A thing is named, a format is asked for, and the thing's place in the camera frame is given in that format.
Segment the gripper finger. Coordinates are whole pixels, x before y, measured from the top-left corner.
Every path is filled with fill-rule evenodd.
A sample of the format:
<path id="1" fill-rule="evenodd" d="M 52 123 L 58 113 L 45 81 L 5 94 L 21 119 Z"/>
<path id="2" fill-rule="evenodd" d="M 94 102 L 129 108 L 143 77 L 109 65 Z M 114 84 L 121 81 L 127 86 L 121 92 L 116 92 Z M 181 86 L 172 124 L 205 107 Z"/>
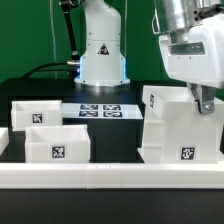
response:
<path id="1" fill-rule="evenodd" d="M 201 114 L 211 114 L 215 111 L 215 88 L 194 83 L 188 83 L 187 88 L 197 103 L 198 111 Z"/>

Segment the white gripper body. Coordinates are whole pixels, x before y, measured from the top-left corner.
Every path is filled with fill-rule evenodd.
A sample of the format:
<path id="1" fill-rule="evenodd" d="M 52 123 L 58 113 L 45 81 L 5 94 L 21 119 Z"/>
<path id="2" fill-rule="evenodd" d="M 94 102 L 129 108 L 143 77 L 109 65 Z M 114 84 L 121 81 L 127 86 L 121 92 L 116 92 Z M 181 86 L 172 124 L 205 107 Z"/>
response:
<path id="1" fill-rule="evenodd" d="M 159 37 L 167 75 L 175 80 L 224 88 L 224 14 L 192 27 L 188 42 L 172 44 L 168 34 Z"/>

